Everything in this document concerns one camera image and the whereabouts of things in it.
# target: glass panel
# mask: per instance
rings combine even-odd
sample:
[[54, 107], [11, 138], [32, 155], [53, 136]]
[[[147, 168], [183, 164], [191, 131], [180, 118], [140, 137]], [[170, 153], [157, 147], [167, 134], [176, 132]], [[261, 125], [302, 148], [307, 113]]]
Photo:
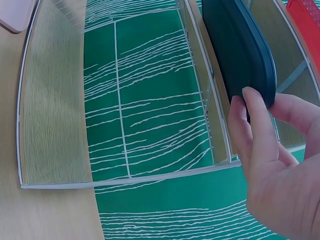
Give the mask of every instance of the glass panel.
[[203, 39], [199, 33], [201, 30], [198, 21], [201, 21], [200, 11], [195, 1], [186, 1], [185, 17], [186, 29], [190, 49], [192, 52], [197, 80], [202, 92], [204, 103], [209, 102], [207, 106], [207, 123], [210, 131], [211, 142], [213, 145], [214, 162], [220, 163], [230, 160], [229, 142], [223, 114], [218, 107], [218, 97], [213, 91], [216, 91], [213, 86], [213, 91], [210, 91], [214, 81], [212, 79], [212, 70], [209, 64], [208, 53], [203, 44]]
[[[305, 68], [302, 74], [283, 93], [298, 96], [320, 106], [318, 94], [308, 68]], [[276, 124], [280, 141], [286, 148], [298, 147], [306, 143], [306, 137], [290, 125], [278, 120]]]
[[[280, 0], [277, 0], [277, 4], [282, 6]], [[277, 91], [295, 95], [319, 106], [316, 86], [307, 64], [303, 64], [304, 55], [277, 5], [272, 0], [254, 0], [251, 13], [272, 52], [277, 73]], [[280, 142], [286, 148], [306, 143], [305, 136], [293, 127], [278, 120], [275, 122]]]
[[24, 184], [91, 180], [83, 44], [84, 35], [66, 14], [52, 1], [41, 1], [21, 88], [19, 140]]

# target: wood grain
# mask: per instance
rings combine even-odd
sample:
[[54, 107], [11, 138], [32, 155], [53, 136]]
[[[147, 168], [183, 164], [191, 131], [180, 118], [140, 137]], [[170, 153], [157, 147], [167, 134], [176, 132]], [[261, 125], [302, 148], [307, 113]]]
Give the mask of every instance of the wood grain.
[[[290, 14], [281, 0], [277, 0], [277, 2], [289, 19], [298, 35], [299, 41], [302, 43], [304, 51], [312, 63], [312, 56], [310, 55], [306, 44], [304, 44], [304, 40], [299, 34], [299, 30], [295, 27], [293, 20], [290, 18]], [[272, 52], [277, 72], [277, 86], [279, 87], [304, 60], [303, 54], [273, 0], [254, 0], [251, 7], [251, 13]], [[317, 72], [315, 72], [315, 75], [316, 78], [319, 79]], [[284, 93], [298, 96], [320, 106], [316, 86], [313, 83], [308, 69], [305, 69]], [[276, 121], [276, 124], [280, 141], [286, 148], [297, 147], [306, 143], [305, 137], [288, 124], [280, 121]]]
[[80, 66], [83, 37], [50, 0], [42, 1], [22, 89], [24, 184], [90, 179]]
[[[197, 25], [199, 24], [199, 20], [202, 18], [199, 18], [200, 11], [196, 1], [189, 0], [188, 2], [191, 7], [191, 12], [189, 12], [188, 8], [185, 7], [185, 20], [186, 20], [185, 26], [188, 33], [188, 40], [189, 40], [192, 56], [194, 59], [194, 66], [196, 69], [200, 89], [202, 91], [203, 98], [207, 100], [209, 98], [207, 89], [208, 89], [208, 86], [210, 85], [209, 74], [208, 74], [209, 69], [207, 69], [206, 67], [205, 59], [201, 51], [200, 44], [202, 44], [202, 42], [199, 42], [199, 39], [197, 38], [197, 35], [196, 35], [195, 27], [192, 23], [192, 18], [195, 20]], [[213, 144], [214, 161], [216, 163], [220, 163], [227, 159], [227, 150], [225, 146], [224, 135], [222, 132], [223, 130], [221, 127], [222, 119], [220, 119], [219, 117], [217, 103], [213, 93], [211, 94], [211, 97], [209, 99], [206, 117], [209, 123], [210, 134], [212, 136], [211, 141]]]
[[20, 189], [16, 110], [25, 36], [0, 29], [0, 239], [103, 240], [93, 189]]

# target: green surface with white lines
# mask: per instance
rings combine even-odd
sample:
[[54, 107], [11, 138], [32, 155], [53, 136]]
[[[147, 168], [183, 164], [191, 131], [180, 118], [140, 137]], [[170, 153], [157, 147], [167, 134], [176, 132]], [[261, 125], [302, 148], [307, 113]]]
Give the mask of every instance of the green surface with white lines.
[[[174, 6], [174, 0], [88, 1], [84, 88], [94, 181], [127, 178], [126, 161], [132, 177], [212, 165]], [[97, 28], [101, 23], [108, 25]], [[236, 167], [96, 187], [95, 194], [105, 239], [282, 239], [247, 212], [246, 190]]]

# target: dark green case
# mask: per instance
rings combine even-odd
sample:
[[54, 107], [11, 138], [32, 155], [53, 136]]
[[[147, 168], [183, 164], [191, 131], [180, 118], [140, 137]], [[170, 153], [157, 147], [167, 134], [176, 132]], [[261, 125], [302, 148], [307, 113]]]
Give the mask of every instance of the dark green case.
[[277, 76], [269, 46], [242, 0], [202, 0], [202, 17], [223, 76], [228, 99], [256, 89], [270, 108]]

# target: fingernail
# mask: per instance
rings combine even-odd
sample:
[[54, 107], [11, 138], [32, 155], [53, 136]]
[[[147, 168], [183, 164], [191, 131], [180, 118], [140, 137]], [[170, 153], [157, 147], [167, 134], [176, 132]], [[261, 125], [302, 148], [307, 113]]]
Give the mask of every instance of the fingernail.
[[244, 88], [242, 88], [242, 95], [243, 95], [243, 96], [245, 95], [246, 88], [247, 88], [247, 86], [246, 86], [246, 87], [244, 87]]

